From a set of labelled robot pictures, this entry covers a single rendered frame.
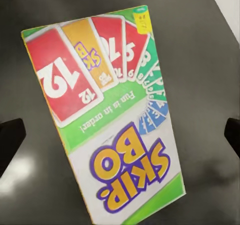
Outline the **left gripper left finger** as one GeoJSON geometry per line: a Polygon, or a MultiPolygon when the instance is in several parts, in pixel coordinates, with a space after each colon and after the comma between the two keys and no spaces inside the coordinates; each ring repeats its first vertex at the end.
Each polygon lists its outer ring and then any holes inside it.
{"type": "Polygon", "coordinates": [[[25,137],[26,130],[21,118],[0,123],[0,177],[7,169],[25,137]]]}

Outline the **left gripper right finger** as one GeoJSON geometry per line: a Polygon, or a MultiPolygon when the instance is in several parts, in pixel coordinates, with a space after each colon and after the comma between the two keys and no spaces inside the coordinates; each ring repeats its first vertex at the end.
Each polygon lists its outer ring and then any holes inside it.
{"type": "Polygon", "coordinates": [[[240,158],[240,120],[229,118],[227,120],[224,136],[240,158]]]}

